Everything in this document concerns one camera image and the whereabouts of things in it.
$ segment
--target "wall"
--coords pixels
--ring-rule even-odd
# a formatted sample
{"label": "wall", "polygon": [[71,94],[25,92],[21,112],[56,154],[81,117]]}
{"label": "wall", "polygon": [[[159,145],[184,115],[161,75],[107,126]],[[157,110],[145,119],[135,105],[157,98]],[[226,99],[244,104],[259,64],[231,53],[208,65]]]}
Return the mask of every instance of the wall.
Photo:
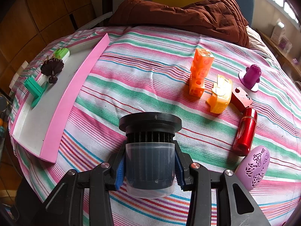
{"label": "wall", "polygon": [[16,0],[0,22],[0,88],[50,42],[95,18],[91,0]]}
{"label": "wall", "polygon": [[252,28],[258,29],[268,36],[272,35],[277,20],[285,24],[285,36],[292,43],[290,55],[293,58],[301,56],[301,33],[300,30],[278,8],[267,0],[255,0]]}

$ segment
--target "red bottle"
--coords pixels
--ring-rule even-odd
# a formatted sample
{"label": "red bottle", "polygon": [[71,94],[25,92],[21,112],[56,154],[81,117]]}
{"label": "red bottle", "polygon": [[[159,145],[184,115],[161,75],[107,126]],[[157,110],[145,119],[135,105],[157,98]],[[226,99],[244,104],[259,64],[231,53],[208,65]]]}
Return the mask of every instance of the red bottle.
{"label": "red bottle", "polygon": [[250,152],[257,123],[257,112],[246,108],[243,112],[237,135],[233,144],[233,152],[238,156],[247,156]]}

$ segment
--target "white box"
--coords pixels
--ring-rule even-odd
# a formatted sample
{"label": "white box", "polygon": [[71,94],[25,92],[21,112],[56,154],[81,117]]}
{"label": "white box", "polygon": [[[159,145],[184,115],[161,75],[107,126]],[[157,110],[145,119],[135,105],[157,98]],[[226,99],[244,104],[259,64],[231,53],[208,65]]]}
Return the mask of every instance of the white box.
{"label": "white box", "polygon": [[284,36],[284,31],[284,24],[281,21],[277,22],[271,36],[271,41],[278,45],[281,37]]}

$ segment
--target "orange cube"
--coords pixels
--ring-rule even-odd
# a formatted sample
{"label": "orange cube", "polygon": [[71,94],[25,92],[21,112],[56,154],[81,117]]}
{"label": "orange cube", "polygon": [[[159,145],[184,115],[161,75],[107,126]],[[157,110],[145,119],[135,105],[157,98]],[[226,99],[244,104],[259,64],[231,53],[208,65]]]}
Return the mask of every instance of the orange cube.
{"label": "orange cube", "polygon": [[195,78],[205,78],[212,66],[214,56],[209,50],[197,48],[190,71]]}
{"label": "orange cube", "polygon": [[195,78],[190,74],[189,78],[189,94],[196,97],[201,97],[205,91],[205,81],[204,79]]}

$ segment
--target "black ribbed filter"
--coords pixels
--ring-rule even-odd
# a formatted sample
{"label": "black ribbed filter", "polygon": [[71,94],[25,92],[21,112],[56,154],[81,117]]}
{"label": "black ribbed filter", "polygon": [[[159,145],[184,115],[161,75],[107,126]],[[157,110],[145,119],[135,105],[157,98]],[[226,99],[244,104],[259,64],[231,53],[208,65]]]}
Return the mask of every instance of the black ribbed filter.
{"label": "black ribbed filter", "polygon": [[119,128],[128,138],[128,183],[136,189],[170,187],[175,176],[173,137],[182,128],[181,119],[165,113],[135,113],[122,117]]}

